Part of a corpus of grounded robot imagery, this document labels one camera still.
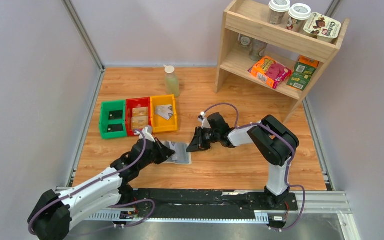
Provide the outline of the beige card holder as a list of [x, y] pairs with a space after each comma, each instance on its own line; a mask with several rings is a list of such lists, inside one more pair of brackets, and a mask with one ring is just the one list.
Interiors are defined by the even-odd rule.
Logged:
[[187, 152], [188, 144], [185, 142], [174, 142], [174, 141], [162, 141], [163, 145], [169, 149], [175, 151], [175, 154], [172, 155], [165, 164], [176, 164], [176, 165], [191, 165], [192, 164], [192, 154]]

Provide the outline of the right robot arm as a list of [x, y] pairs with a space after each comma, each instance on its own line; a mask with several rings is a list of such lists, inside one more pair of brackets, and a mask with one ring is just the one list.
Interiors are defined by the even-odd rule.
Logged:
[[287, 170], [300, 142], [295, 134], [272, 115], [261, 121], [244, 126], [230, 127], [218, 112], [199, 117], [201, 126], [195, 128], [194, 136], [186, 151], [188, 153], [207, 151], [212, 143], [225, 148], [236, 148], [254, 144], [269, 163], [268, 181], [265, 190], [266, 205], [279, 209], [289, 192]]

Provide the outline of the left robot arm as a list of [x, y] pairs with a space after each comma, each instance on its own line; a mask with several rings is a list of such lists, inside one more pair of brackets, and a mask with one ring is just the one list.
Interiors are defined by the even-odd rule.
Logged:
[[45, 191], [27, 219], [28, 231], [40, 240], [63, 240], [80, 222], [101, 209], [133, 201], [129, 182], [151, 164], [162, 164], [176, 152], [158, 138], [141, 136], [131, 150], [82, 184]]

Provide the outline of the silver cards in yellow bin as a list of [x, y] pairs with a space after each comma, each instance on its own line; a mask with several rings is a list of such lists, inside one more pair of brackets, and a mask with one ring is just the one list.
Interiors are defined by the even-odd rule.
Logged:
[[174, 115], [173, 105], [172, 104], [157, 105], [155, 108], [155, 114], [168, 121]]

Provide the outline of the yellow plastic bin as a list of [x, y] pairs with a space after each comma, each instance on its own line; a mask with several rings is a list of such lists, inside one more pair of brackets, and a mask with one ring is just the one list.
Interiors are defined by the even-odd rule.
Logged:
[[174, 132], [179, 129], [176, 99], [173, 94], [151, 96], [150, 105], [154, 133]]

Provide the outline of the green soap bottle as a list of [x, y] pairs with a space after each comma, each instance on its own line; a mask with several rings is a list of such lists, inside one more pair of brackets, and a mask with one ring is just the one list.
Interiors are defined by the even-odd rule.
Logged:
[[175, 67], [172, 65], [163, 65], [165, 71], [165, 88], [168, 95], [180, 96], [179, 79], [175, 73]]

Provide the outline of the green plastic bin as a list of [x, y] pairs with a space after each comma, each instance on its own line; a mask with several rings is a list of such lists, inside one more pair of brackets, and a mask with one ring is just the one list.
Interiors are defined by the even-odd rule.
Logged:
[[126, 128], [126, 100], [103, 101], [100, 109], [99, 131], [103, 139], [124, 138]]

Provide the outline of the glass jar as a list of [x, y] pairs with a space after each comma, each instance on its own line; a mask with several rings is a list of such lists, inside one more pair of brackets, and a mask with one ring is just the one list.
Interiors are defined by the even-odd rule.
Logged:
[[239, 34], [238, 44], [242, 49], [249, 49], [252, 45], [253, 39], [249, 36]]
[[254, 39], [251, 44], [251, 50], [249, 53], [249, 57], [251, 60], [258, 62], [265, 55], [265, 51], [268, 44], [266, 42]]

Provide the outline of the wooden shelf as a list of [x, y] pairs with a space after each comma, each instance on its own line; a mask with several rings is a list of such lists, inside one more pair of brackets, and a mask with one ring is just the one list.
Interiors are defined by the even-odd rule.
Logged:
[[233, 0], [224, 10], [214, 91], [221, 89], [229, 74], [267, 87], [267, 84], [248, 72], [254, 63], [248, 53], [238, 46], [237, 38], [240, 34], [319, 61], [305, 90], [294, 89], [285, 83], [276, 89], [276, 92], [292, 99], [288, 113], [282, 118], [283, 123], [286, 123], [340, 51], [350, 19], [346, 18], [342, 22], [338, 38], [333, 43], [327, 43], [311, 38], [303, 31], [287, 30], [285, 20], [280, 25], [271, 25], [267, 22], [268, 17], [269, 6], [252, 0]]

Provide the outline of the green orange juice box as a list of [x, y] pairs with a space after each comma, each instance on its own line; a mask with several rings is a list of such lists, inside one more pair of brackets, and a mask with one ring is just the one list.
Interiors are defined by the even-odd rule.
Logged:
[[300, 55], [295, 63], [293, 73], [288, 79], [286, 85], [304, 91], [316, 72], [320, 62], [306, 56]]

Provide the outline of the left paper coffee cup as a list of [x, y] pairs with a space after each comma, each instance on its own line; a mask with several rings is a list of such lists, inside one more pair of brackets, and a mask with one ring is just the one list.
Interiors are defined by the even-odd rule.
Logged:
[[289, 11], [291, 7], [290, 0], [271, 0], [268, 4], [269, 6], [269, 18], [268, 22], [271, 25], [279, 25], [286, 12]]

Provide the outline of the paper coffee cup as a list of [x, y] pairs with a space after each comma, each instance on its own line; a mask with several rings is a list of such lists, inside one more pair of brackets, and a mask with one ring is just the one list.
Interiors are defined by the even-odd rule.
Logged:
[[299, 32], [304, 23], [310, 18], [311, 12], [311, 7], [304, 3], [293, 4], [288, 10], [286, 29], [296, 33]]
[[289, 11], [291, 7], [290, 0], [271, 0], [268, 4], [269, 6], [269, 18], [268, 22], [271, 25], [279, 25], [286, 12]]

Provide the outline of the right paper coffee cup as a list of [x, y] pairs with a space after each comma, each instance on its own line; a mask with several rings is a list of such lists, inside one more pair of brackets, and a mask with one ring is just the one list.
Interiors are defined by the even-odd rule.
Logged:
[[311, 7], [304, 3], [293, 4], [288, 10], [286, 29], [296, 33], [299, 32], [304, 23], [310, 18], [311, 12]]

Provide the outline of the Chobani yogurt cup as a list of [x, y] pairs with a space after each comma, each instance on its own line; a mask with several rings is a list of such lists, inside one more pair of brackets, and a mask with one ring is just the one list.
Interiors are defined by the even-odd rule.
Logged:
[[303, 31], [323, 42], [332, 43], [338, 38], [342, 24], [318, 12], [312, 12], [303, 26]]

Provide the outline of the aluminium frame rail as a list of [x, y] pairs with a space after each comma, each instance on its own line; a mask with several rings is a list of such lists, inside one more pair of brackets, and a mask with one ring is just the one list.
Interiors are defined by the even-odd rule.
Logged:
[[188, 223], [263, 224], [284, 231], [289, 214], [337, 215], [347, 240], [360, 235], [346, 195], [339, 191], [291, 191], [280, 201], [269, 199], [262, 190], [158, 189], [132, 188], [95, 196], [92, 203], [77, 206], [65, 203], [62, 214], [71, 228], [84, 220], [112, 221], [121, 224], [133, 220]]

